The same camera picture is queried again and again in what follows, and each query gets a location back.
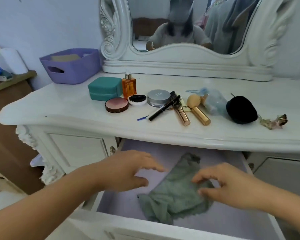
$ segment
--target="silver powder container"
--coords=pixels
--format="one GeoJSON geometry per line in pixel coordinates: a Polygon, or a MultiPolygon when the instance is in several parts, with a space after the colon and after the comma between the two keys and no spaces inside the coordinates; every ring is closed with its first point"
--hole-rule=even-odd
{"type": "Polygon", "coordinates": [[[148,93],[148,104],[159,108],[170,101],[171,94],[166,90],[152,90],[148,93]]]}

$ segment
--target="eyeliner pen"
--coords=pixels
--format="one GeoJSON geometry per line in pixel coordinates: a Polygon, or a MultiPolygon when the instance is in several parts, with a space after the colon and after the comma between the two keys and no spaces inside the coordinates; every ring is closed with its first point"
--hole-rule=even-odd
{"type": "Polygon", "coordinates": [[[173,106],[176,101],[178,101],[181,98],[181,96],[177,96],[174,100],[168,102],[166,105],[161,107],[154,115],[152,115],[149,120],[153,121],[156,117],[161,115],[165,110],[167,110],[170,106],[173,106]]]}

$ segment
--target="purple plastic bin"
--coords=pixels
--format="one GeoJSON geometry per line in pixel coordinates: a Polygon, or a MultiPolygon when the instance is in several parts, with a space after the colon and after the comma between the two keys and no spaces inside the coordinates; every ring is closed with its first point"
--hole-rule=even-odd
{"type": "Polygon", "coordinates": [[[99,50],[87,48],[73,48],[60,51],[40,58],[40,61],[51,80],[61,84],[80,84],[96,75],[100,69],[99,50]],[[77,54],[79,60],[69,62],[52,61],[51,56],[77,54]]]}

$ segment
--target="hand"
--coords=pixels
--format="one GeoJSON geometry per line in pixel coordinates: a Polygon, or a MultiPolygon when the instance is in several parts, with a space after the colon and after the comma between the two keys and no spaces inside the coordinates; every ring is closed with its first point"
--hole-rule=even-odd
{"type": "Polygon", "coordinates": [[[89,181],[98,184],[98,190],[128,191],[149,185],[143,177],[136,177],[140,169],[153,169],[164,172],[162,165],[145,152],[125,151],[116,153],[100,162],[85,166],[81,174],[91,175],[89,181]]]}
{"type": "Polygon", "coordinates": [[[239,209],[261,209],[265,197],[272,190],[271,185],[228,163],[201,169],[192,182],[200,183],[209,179],[217,180],[220,188],[201,188],[198,193],[239,209]]]}

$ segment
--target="woman in mirror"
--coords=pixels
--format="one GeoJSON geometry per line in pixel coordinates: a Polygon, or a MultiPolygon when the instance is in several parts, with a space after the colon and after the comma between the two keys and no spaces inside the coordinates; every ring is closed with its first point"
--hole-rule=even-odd
{"type": "Polygon", "coordinates": [[[151,51],[168,44],[191,43],[213,49],[202,28],[193,24],[194,0],[170,0],[168,23],[162,24],[150,37],[146,49],[151,51]]]}

